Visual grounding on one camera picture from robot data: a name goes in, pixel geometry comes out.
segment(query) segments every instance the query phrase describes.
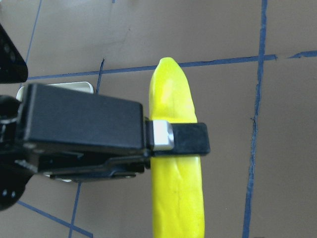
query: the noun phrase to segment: blue tape strip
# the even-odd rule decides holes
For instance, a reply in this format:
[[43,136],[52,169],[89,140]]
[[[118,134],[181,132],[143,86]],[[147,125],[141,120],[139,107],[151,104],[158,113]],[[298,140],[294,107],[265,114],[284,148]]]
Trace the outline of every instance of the blue tape strip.
[[317,57],[317,51],[303,51],[298,54],[289,57],[289,59],[296,59],[301,57]]
[[261,87],[262,87],[262,79],[263,79],[263,64],[264,64],[264,54],[265,54],[266,9],[267,9],[267,0],[262,0],[260,46],[259,46],[259,61],[258,61],[258,84],[256,88],[257,94],[256,94],[255,105],[254,105],[254,123],[253,123],[253,134],[252,134],[252,142],[251,142],[249,181],[248,181],[247,193],[246,193],[246,204],[245,204],[245,211],[244,211],[242,238],[249,238],[249,234],[250,234],[252,197],[253,197],[253,187],[254,187],[254,169],[255,169],[255,157],[256,157],[256,150],[257,150],[258,116],[260,112]]
[[77,211],[78,199],[79,199],[79,194],[80,194],[80,188],[81,188],[81,182],[78,183],[78,186],[77,186],[75,204],[74,204],[74,209],[73,209],[73,215],[72,215],[72,218],[71,218],[71,224],[70,224],[70,227],[69,227],[68,238],[71,238],[72,233],[73,233],[73,229],[74,229],[74,222],[75,222],[75,217],[76,217],[76,211]]
[[[63,226],[66,226],[66,227],[68,227],[68,228],[71,226],[70,223],[68,223],[68,222],[66,222],[66,221],[64,221],[64,220],[62,220],[62,219],[60,219],[60,218],[57,218],[57,217],[55,217],[55,216],[52,216],[52,215],[50,215],[50,214],[48,214],[48,213],[46,213],[46,212],[44,212],[44,211],[42,211],[42,210],[40,210],[40,209],[38,209],[38,208],[36,208],[36,207],[33,207],[33,206],[31,206],[31,205],[29,205],[29,204],[27,204],[27,203],[25,203],[25,202],[17,201],[17,203],[18,203],[19,205],[21,205],[21,206],[23,206],[23,207],[29,209],[29,210],[32,210],[32,211],[34,211],[34,212],[37,212],[37,213],[39,213],[40,215],[42,215],[42,216],[44,216],[44,217],[46,217],[46,218],[49,218],[49,219],[51,219],[51,220],[53,220],[53,221],[55,221],[55,222],[57,222],[57,223],[59,223],[59,224],[61,224],[61,225],[63,225]],[[79,233],[81,233],[81,234],[83,234],[83,235],[85,235],[85,236],[87,236],[87,237],[93,238],[93,234],[92,234],[92,233],[90,233],[90,232],[88,232],[88,231],[86,231],[86,230],[84,230],[84,229],[81,229],[81,228],[79,228],[79,227],[74,226],[74,231],[77,231],[77,232],[79,232]]]
[[[264,60],[276,60],[276,59],[277,59],[276,55],[267,55],[264,57]],[[254,62],[258,60],[259,60],[258,56],[252,56],[252,57],[241,57],[241,58],[230,58],[230,59],[217,59],[212,61],[185,62],[185,63],[180,63],[179,65],[182,68],[185,68],[185,67],[197,67],[197,66],[228,64],[228,63]],[[150,65],[150,66],[142,66],[142,67],[106,69],[106,70],[102,70],[102,74],[147,71],[147,70],[154,70],[156,67],[157,65]],[[44,75],[44,76],[33,76],[33,77],[29,77],[28,80],[98,75],[99,73],[100,73],[99,71],[88,71],[88,72],[78,72],[78,73],[64,73],[64,74],[54,74],[54,75]]]
[[32,35],[31,35],[31,41],[30,41],[30,44],[29,44],[28,53],[27,53],[27,55],[26,55],[26,60],[25,60],[26,63],[27,63],[28,60],[29,60],[30,51],[31,51],[32,42],[33,42],[33,36],[34,36],[35,29],[36,29],[36,25],[37,25],[37,23],[38,23],[38,18],[39,18],[39,14],[40,14],[41,5],[42,5],[42,0],[40,0],[38,12],[37,12],[37,14],[36,14],[36,18],[35,18],[35,22],[34,22],[34,26],[33,26],[33,31],[32,31]]
[[101,65],[100,65],[99,76],[98,76],[97,87],[96,87],[96,94],[99,94],[99,88],[100,88],[100,83],[101,83],[101,77],[103,74],[104,63],[105,63],[105,59],[103,59],[103,61],[101,62]]

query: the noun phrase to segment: blue tape line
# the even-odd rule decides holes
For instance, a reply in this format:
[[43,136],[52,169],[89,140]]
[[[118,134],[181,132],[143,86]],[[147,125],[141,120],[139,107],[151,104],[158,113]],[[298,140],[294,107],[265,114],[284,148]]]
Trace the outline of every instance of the blue tape line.
[[80,188],[81,188],[81,182],[79,182],[78,186],[77,186],[75,204],[74,204],[74,209],[73,209],[73,215],[72,215],[72,218],[71,218],[71,224],[70,224],[70,227],[69,227],[68,238],[71,238],[72,233],[73,233],[73,229],[74,229],[74,222],[75,222],[75,217],[76,217],[76,211],[77,211],[78,199],[79,199],[79,194],[80,194]]
[[[64,220],[62,220],[62,219],[60,219],[60,218],[57,218],[57,217],[55,217],[55,216],[52,216],[52,215],[50,215],[49,213],[46,213],[46,212],[44,212],[44,211],[42,211],[42,210],[40,210],[40,209],[38,209],[38,208],[36,208],[36,207],[33,207],[33,206],[31,206],[31,205],[25,203],[25,202],[17,201],[17,203],[18,203],[19,205],[21,205],[21,206],[23,206],[23,207],[29,209],[29,210],[32,210],[32,211],[34,211],[34,212],[37,212],[37,213],[39,213],[40,215],[42,215],[42,216],[44,216],[44,217],[46,217],[46,218],[49,218],[49,219],[51,219],[51,220],[53,220],[53,221],[55,221],[55,222],[57,222],[57,223],[59,223],[59,224],[61,224],[61,225],[63,225],[63,226],[66,226],[66,227],[68,227],[68,228],[70,228],[70,226],[71,226],[70,223],[68,223],[68,222],[66,222],[66,221],[64,221]],[[74,231],[77,231],[77,232],[79,232],[79,233],[81,233],[81,234],[83,234],[83,235],[85,235],[85,236],[87,236],[87,237],[93,238],[93,234],[90,233],[90,232],[88,232],[88,231],[86,231],[86,230],[84,230],[84,229],[81,229],[81,228],[79,228],[79,227],[77,227],[77,226],[74,226],[73,229],[74,229]]]
[[[276,59],[277,59],[276,55],[267,55],[264,57],[264,60],[276,60]],[[241,57],[241,58],[230,58],[230,59],[217,59],[217,60],[212,60],[212,61],[185,62],[185,63],[180,63],[179,65],[182,68],[185,68],[185,67],[197,67],[197,66],[228,64],[228,63],[254,62],[254,61],[258,61],[258,60],[259,60],[258,56],[252,56],[252,57]],[[156,67],[157,67],[157,65],[150,65],[150,66],[142,66],[142,67],[106,69],[106,70],[102,70],[102,74],[147,71],[147,70],[154,70]],[[64,73],[64,74],[54,74],[54,75],[44,75],[44,76],[33,76],[33,77],[29,77],[28,80],[63,78],[63,77],[67,78],[67,77],[98,75],[98,74],[99,74],[99,71]]]
[[34,32],[35,32],[36,25],[37,25],[37,23],[38,23],[38,18],[39,18],[39,14],[40,14],[41,5],[42,5],[42,0],[40,0],[38,12],[37,12],[36,17],[35,17],[35,22],[34,22],[34,26],[33,26],[33,30],[32,30],[32,35],[31,35],[31,40],[30,40],[30,44],[29,44],[29,49],[28,49],[28,53],[27,53],[27,55],[26,55],[26,60],[25,60],[26,63],[27,63],[28,60],[29,60],[30,51],[31,51],[32,42],[33,42],[33,36],[34,36]]
[[250,234],[252,197],[253,197],[253,188],[254,188],[254,169],[256,165],[255,157],[256,157],[256,150],[257,150],[258,116],[260,112],[261,87],[262,87],[262,79],[263,79],[263,64],[264,64],[264,54],[265,54],[266,9],[267,9],[267,0],[262,0],[260,46],[259,46],[259,61],[258,61],[258,84],[256,88],[257,94],[256,94],[255,105],[254,105],[254,123],[253,123],[253,134],[252,134],[252,142],[251,142],[249,181],[248,181],[247,193],[246,193],[246,204],[245,204],[245,211],[244,211],[242,238],[249,238],[249,234]]
[[101,83],[101,77],[103,74],[104,63],[105,63],[105,59],[103,59],[103,61],[101,62],[101,65],[100,65],[99,76],[98,76],[97,87],[96,87],[96,94],[99,94],[99,88],[100,88],[100,83]]
[[289,57],[289,59],[296,59],[301,57],[317,57],[317,51],[303,51],[298,54]]

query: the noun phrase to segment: yellow object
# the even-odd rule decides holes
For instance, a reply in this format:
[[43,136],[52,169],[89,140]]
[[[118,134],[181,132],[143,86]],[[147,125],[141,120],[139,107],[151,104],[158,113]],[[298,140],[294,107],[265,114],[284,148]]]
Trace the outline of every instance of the yellow object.
[[[172,58],[160,60],[150,84],[150,119],[195,123],[187,78]],[[154,238],[203,238],[200,157],[151,158]]]

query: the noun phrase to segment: yellow banana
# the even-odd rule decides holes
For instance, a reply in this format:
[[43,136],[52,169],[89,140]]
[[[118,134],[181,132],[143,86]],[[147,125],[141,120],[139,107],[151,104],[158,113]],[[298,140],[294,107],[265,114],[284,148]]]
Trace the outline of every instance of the yellow banana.
[[[195,123],[187,78],[172,58],[160,60],[150,84],[150,119]],[[203,238],[200,157],[151,158],[154,238]]]

